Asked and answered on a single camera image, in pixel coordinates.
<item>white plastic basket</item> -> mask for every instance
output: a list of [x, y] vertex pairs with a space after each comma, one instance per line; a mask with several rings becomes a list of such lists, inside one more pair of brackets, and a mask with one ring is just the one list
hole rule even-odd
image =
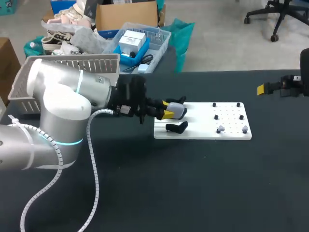
[[111, 82], [117, 81], [119, 76], [119, 54], [28, 57], [16, 75], [8, 96], [11, 102], [16, 102], [22, 114], [39, 114], [41, 112], [40, 102], [27, 94], [28, 75], [36, 59], [56, 62], [97, 75], [102, 74], [108, 77]]
[[124, 35], [126, 30], [145, 33], [146, 37], [150, 39], [149, 49], [145, 55], [152, 54], [154, 59], [149, 64], [145, 73], [152, 73], [168, 48], [171, 33], [169, 31], [161, 30], [160, 28], [154, 28], [138, 23], [125, 23], [109, 45], [104, 49], [104, 54], [111, 54], [114, 52], [118, 46], [120, 38]]

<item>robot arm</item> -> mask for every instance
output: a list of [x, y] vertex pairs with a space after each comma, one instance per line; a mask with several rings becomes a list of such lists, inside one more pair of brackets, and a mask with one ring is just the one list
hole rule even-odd
[[264, 83], [257, 88], [257, 95], [273, 94], [280, 90], [281, 97], [298, 97], [300, 94], [309, 96], [309, 48], [300, 54], [301, 76], [286, 75], [275, 83]]
[[[146, 115], [161, 120], [181, 119], [186, 114], [185, 97], [166, 101], [147, 98], [145, 79], [140, 76], [113, 87], [108, 78], [41, 59], [31, 67], [27, 93], [40, 102], [40, 128], [56, 141], [64, 168], [77, 159], [92, 111], [108, 108], [115, 115], [138, 116], [140, 123]], [[32, 145], [20, 128], [0, 125], [0, 170], [58, 168], [50, 143], [38, 133], [29, 133]]]

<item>brown cardboard box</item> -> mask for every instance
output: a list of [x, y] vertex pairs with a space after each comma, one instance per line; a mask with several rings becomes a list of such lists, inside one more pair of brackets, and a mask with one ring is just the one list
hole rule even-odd
[[43, 21], [45, 22], [45, 23], [47, 23], [47, 21], [49, 20], [49, 19], [54, 19], [55, 17], [54, 17], [54, 12], [53, 12], [53, 9], [50, 9], [47, 13], [46, 13], [46, 15], [44, 15], [44, 17], [43, 17]]
[[96, 27], [98, 30], [118, 30], [126, 22], [157, 27], [156, 1], [97, 5]]
[[5, 105], [9, 103], [15, 76], [20, 69], [20, 63], [9, 38], [0, 37], [0, 96]]

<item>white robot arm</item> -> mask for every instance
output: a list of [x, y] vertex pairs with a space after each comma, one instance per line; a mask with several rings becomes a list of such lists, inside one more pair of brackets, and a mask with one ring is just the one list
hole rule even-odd
[[[140, 76], [113, 87], [108, 78], [42, 59], [31, 66], [27, 93], [41, 103], [40, 129], [56, 141], [64, 168], [77, 159], [91, 111], [108, 108], [117, 115], [136, 115], [141, 123], [145, 115], [180, 119], [186, 113], [185, 98], [170, 103], [146, 98]], [[53, 147], [38, 133], [29, 133], [33, 144], [20, 128], [0, 125], [0, 170], [57, 169]]]

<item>clear plastic bin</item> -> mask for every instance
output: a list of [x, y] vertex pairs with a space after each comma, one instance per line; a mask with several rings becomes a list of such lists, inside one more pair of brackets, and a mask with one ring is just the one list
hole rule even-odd
[[[138, 23], [125, 23], [115, 35], [113, 40], [109, 43], [109, 45], [104, 49], [104, 54], [110, 54], [114, 52], [118, 46], [120, 38], [124, 35], [126, 30], [145, 33], [146, 37], [150, 39], [149, 49], [145, 55], [152, 54], [154, 59], [149, 64], [149, 67], [145, 73], [152, 73], [168, 48], [171, 33], [169, 31], [161, 30], [160, 28], [154, 28]], [[120, 71], [126, 68], [130, 67], [120, 64]]]

